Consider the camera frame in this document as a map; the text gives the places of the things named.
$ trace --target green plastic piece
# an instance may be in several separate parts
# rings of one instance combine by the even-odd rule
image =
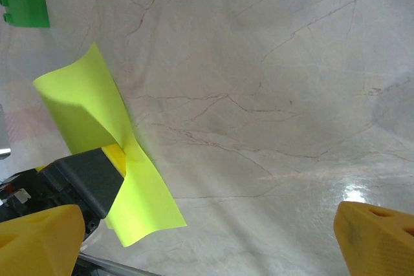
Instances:
[[[50,27],[46,0],[0,0],[5,22],[16,27]]]

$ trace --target green block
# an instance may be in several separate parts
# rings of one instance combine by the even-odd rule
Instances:
[[[46,0],[0,0],[5,22],[16,27],[50,27]]]

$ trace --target yellow plastic part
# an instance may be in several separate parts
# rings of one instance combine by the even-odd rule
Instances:
[[[113,145],[102,147],[102,151],[114,165],[116,170],[118,170],[118,172],[125,178],[127,173],[126,159],[125,153],[121,147],[117,143],[114,143]]]
[[[72,273],[85,234],[77,205],[64,205],[0,223],[0,274]]]
[[[351,275],[414,275],[414,216],[341,202],[334,232]]]

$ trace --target neon yellow sheet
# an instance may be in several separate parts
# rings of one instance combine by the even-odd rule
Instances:
[[[106,218],[123,246],[186,223],[155,166],[141,149],[121,96],[94,43],[77,62],[34,81],[72,153],[118,143],[126,177]]]

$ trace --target marble surface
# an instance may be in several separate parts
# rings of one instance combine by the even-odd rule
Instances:
[[[47,0],[0,24],[2,175],[68,151],[31,86],[93,41],[188,227],[89,254],[161,275],[347,275],[341,200],[414,213],[414,0]]]

